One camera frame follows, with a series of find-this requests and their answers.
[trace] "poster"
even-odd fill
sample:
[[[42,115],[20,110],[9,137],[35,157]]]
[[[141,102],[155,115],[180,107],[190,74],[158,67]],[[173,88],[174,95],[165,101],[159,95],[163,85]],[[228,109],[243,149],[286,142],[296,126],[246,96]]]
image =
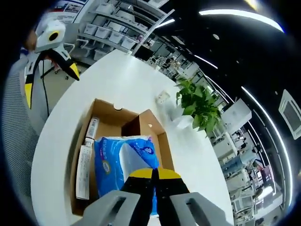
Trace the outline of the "poster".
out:
[[[45,15],[61,21],[64,24],[74,23],[78,14],[89,0],[61,0],[58,1]]]

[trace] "floor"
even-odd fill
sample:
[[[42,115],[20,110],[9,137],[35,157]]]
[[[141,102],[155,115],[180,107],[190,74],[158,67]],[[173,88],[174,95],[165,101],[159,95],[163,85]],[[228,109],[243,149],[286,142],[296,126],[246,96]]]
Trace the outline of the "floor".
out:
[[[78,65],[78,69],[80,70],[80,73],[83,73],[87,68]],[[65,91],[75,81],[70,77],[68,80],[66,80],[66,76],[67,74],[64,71],[60,70],[57,74],[55,74],[54,71],[51,71],[44,78],[50,112],[59,101],[61,96],[65,93]]]

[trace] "cable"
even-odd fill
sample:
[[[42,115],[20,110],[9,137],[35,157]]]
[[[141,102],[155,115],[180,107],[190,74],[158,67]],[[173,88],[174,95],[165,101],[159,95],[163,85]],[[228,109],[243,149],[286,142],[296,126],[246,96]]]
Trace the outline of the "cable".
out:
[[[48,114],[48,117],[49,117],[49,105],[48,105],[48,98],[47,98],[47,92],[46,92],[44,77],[45,77],[45,75],[44,75],[44,60],[43,60],[42,82],[43,82],[43,88],[44,88],[44,93],[45,93],[45,98],[46,98],[47,114]]]

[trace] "potted plant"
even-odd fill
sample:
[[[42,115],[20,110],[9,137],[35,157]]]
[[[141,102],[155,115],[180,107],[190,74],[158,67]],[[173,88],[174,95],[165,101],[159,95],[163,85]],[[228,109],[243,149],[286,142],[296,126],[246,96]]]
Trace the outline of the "potted plant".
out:
[[[217,95],[211,95],[203,86],[192,83],[191,80],[179,80],[177,85],[181,90],[176,94],[176,103],[180,101],[178,109],[182,115],[191,115],[192,127],[198,130],[204,129],[206,133],[212,132],[219,123],[221,113],[214,106]]]

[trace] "blue plastic bag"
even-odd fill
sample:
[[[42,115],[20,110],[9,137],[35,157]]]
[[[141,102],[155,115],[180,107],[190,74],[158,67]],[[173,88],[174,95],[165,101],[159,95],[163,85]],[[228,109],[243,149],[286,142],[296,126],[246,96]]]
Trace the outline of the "blue plastic bag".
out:
[[[99,196],[120,190],[127,177],[142,168],[159,166],[150,137],[102,137],[95,141],[95,174]],[[152,215],[157,214],[154,192]]]

